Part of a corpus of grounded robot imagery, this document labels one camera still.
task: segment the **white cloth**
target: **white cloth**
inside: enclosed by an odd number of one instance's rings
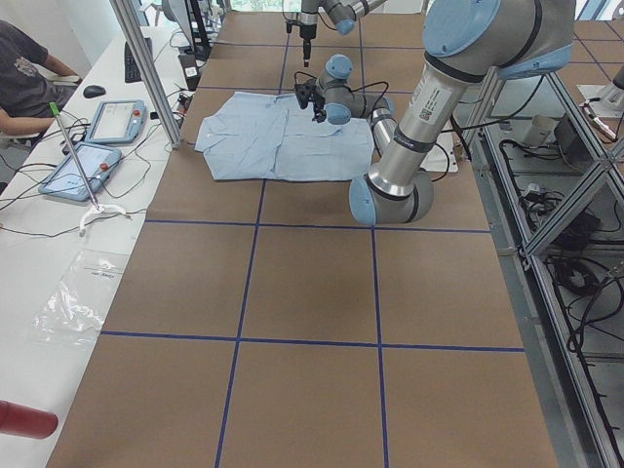
[[[206,117],[195,149],[214,179],[349,180],[371,164],[373,139],[364,119],[346,125],[312,121],[295,95],[235,93]]]

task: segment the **keyboard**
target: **keyboard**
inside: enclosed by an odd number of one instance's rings
[[[145,37],[144,39],[147,49],[149,49],[149,54],[152,56],[152,40],[149,37]],[[141,81],[137,61],[133,57],[133,53],[130,52],[128,43],[126,43],[126,47],[124,48],[124,79],[126,83]]]

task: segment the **computer mouse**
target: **computer mouse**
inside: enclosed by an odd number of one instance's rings
[[[85,88],[85,91],[82,92],[82,95],[87,98],[97,98],[98,96],[102,96],[106,94],[106,90],[102,86],[98,85],[89,85]]]

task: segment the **person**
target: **person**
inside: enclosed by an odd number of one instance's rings
[[[48,130],[50,102],[62,108],[73,88],[49,82],[33,63],[59,76],[77,75],[26,33],[0,20],[0,132],[22,136]]]

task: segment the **tablet device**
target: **tablet device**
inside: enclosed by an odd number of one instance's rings
[[[92,190],[98,192],[110,173],[118,166],[121,150],[85,142],[76,144],[75,148]],[[41,182],[39,192],[77,202],[89,199],[89,191],[71,155],[66,156]]]
[[[97,107],[85,142],[96,144],[132,143],[145,122],[142,100],[109,100]]]

